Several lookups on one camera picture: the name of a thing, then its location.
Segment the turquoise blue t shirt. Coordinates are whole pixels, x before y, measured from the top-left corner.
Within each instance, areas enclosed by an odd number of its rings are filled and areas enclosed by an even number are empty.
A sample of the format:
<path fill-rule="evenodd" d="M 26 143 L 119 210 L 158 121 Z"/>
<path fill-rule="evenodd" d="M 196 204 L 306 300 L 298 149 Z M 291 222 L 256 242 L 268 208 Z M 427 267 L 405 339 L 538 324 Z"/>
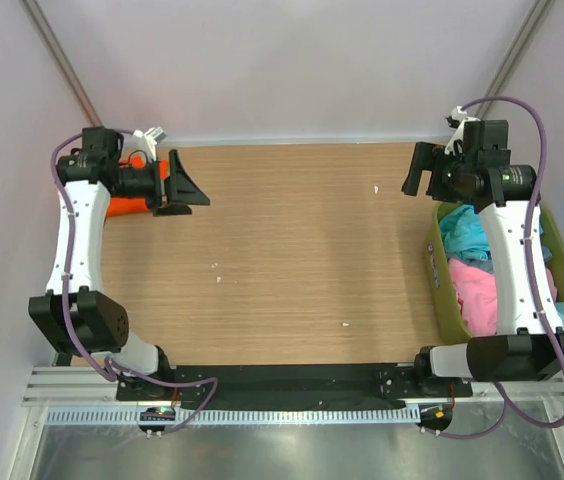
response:
<path fill-rule="evenodd" d="M 524 263 L 528 201 L 491 205 L 477 213 L 463 205 L 444 216 L 439 228 L 449 258 L 493 273 L 502 265 Z"/>

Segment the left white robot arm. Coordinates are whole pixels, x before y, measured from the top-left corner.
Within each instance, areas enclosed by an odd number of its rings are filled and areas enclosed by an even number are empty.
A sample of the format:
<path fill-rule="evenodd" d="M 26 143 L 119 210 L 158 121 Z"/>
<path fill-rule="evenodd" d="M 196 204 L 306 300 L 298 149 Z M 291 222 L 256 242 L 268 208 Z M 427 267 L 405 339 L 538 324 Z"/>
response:
<path fill-rule="evenodd" d="M 156 148 L 160 127 L 135 130 L 131 137 L 144 162 L 123 161 L 127 131 L 88 127 L 76 135 L 80 146 L 51 157 L 60 221 L 53 268 L 45 291 L 28 301 L 28 313 L 53 349 L 81 357 L 102 377 L 139 379 L 151 399 L 166 398 L 174 387 L 164 351 L 134 334 L 125 308 L 103 290 L 101 255 L 104 227 L 114 199 L 141 200 L 155 216 L 189 215 L 208 206 L 209 197 L 188 175 L 177 150 L 161 172 Z"/>

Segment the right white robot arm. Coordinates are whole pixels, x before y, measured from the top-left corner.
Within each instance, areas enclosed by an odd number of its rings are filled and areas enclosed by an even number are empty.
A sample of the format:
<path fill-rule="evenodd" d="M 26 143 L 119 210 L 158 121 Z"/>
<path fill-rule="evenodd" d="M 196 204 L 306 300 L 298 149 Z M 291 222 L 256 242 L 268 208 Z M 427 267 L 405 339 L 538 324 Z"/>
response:
<path fill-rule="evenodd" d="M 493 258 L 498 301 L 496 332 L 464 344 L 422 349 L 414 387 L 434 396 L 449 378 L 482 382 L 544 381 L 564 367 L 564 327 L 552 299 L 540 245 L 537 174 L 513 165 L 505 120 L 451 114 L 446 145 L 416 143 L 404 194 L 418 192 L 423 172 L 435 200 L 470 205 L 479 215 Z"/>

